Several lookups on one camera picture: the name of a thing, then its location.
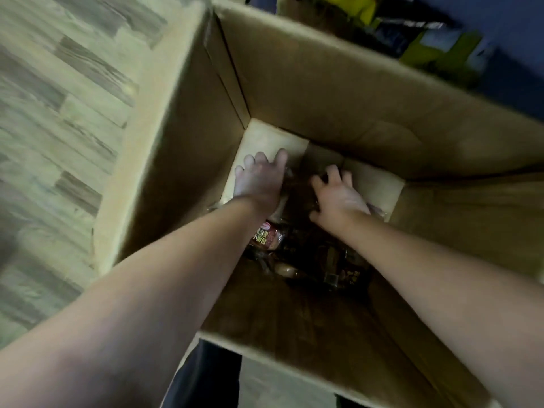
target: cardboard box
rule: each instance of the cardboard box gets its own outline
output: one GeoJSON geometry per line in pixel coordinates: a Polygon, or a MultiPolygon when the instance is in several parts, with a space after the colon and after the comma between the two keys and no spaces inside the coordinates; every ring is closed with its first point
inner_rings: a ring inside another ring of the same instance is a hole
{"type": "MultiPolygon", "coordinates": [[[[194,2],[176,23],[100,207],[101,274],[228,199],[235,159],[262,144],[314,169],[350,166],[394,226],[538,276],[543,125],[250,7],[194,2]]],[[[491,404],[385,280],[370,296],[293,289],[241,260],[201,335],[369,407],[491,404]]]]}

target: left hand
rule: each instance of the left hand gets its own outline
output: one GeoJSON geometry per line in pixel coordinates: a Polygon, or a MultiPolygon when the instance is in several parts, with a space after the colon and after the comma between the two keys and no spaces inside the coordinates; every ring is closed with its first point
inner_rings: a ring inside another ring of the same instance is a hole
{"type": "Polygon", "coordinates": [[[280,202],[280,190],[283,183],[283,175],[287,164],[287,150],[280,149],[276,153],[273,162],[269,162],[263,152],[258,152],[255,157],[244,157],[244,167],[235,168],[234,197],[246,196],[256,201],[259,207],[268,217],[277,208],[280,202]]]}

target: snack package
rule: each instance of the snack package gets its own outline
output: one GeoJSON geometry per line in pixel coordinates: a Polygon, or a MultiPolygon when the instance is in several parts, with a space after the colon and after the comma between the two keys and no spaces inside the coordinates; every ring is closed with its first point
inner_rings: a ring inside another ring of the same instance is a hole
{"type": "Polygon", "coordinates": [[[253,235],[249,244],[258,249],[273,251],[280,246],[285,235],[276,225],[266,221],[253,235]]]}

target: leg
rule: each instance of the leg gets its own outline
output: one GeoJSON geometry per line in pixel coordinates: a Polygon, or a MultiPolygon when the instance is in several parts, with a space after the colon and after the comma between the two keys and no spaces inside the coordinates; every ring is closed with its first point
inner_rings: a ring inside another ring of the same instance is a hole
{"type": "Polygon", "coordinates": [[[241,355],[200,340],[173,378],[164,408],[236,408],[241,355]]]}

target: finger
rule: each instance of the finger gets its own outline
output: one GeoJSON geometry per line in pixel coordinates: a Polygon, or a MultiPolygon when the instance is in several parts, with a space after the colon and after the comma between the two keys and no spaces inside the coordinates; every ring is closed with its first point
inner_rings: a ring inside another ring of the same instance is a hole
{"type": "Polygon", "coordinates": [[[353,187],[353,176],[351,175],[351,172],[347,170],[342,170],[342,181],[344,182],[344,185],[353,187]]]}
{"type": "Polygon", "coordinates": [[[316,194],[325,187],[325,183],[317,175],[310,178],[309,184],[312,185],[313,191],[316,192],[316,194]]]}
{"type": "Polygon", "coordinates": [[[254,164],[255,164],[255,159],[253,158],[252,155],[249,154],[246,157],[244,157],[244,166],[246,169],[254,164]]]}
{"type": "Polygon", "coordinates": [[[289,153],[287,153],[287,150],[279,149],[276,153],[276,157],[274,158],[274,163],[281,170],[285,170],[285,166],[287,165],[287,159],[289,159],[289,153]]]}
{"type": "Polygon", "coordinates": [[[313,222],[313,223],[317,223],[317,220],[319,219],[319,212],[317,211],[311,211],[309,213],[309,219],[313,222]]]}
{"type": "Polygon", "coordinates": [[[263,152],[257,152],[255,155],[255,163],[268,163],[268,157],[263,152]]]}
{"type": "Polygon", "coordinates": [[[341,184],[342,179],[340,178],[340,171],[338,171],[338,166],[336,165],[330,165],[326,169],[327,176],[329,178],[328,183],[329,184],[341,184]]]}

